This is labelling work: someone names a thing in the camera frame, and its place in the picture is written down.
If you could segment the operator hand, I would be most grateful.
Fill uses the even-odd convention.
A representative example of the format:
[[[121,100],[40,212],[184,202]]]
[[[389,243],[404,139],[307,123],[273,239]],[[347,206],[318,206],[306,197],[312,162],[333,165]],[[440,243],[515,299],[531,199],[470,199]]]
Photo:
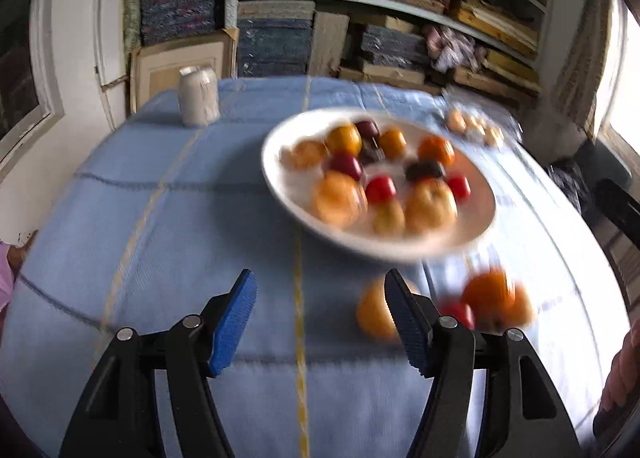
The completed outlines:
[[[636,320],[613,360],[606,378],[600,401],[600,412],[608,412],[614,406],[623,407],[639,382],[639,320]]]

